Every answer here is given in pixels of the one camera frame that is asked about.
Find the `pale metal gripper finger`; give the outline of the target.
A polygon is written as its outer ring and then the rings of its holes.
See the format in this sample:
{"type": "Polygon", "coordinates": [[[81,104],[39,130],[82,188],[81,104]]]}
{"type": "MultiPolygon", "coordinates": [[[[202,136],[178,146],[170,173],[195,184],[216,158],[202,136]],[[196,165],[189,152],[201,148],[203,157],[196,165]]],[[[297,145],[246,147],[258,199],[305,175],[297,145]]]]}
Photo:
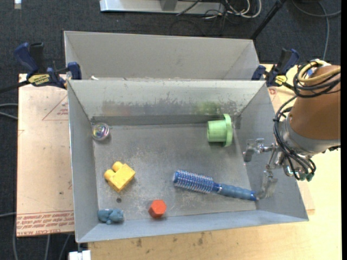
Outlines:
{"type": "Polygon", "coordinates": [[[261,154],[265,152],[273,151],[275,148],[274,144],[265,145],[264,139],[248,139],[246,142],[246,149],[243,151],[242,156],[244,162],[250,162],[253,154],[261,154]]]}
{"type": "Polygon", "coordinates": [[[278,179],[274,177],[273,170],[270,165],[266,165],[262,172],[262,182],[261,188],[257,193],[256,197],[258,199],[270,198],[274,195],[275,187],[277,185],[278,179]]]}

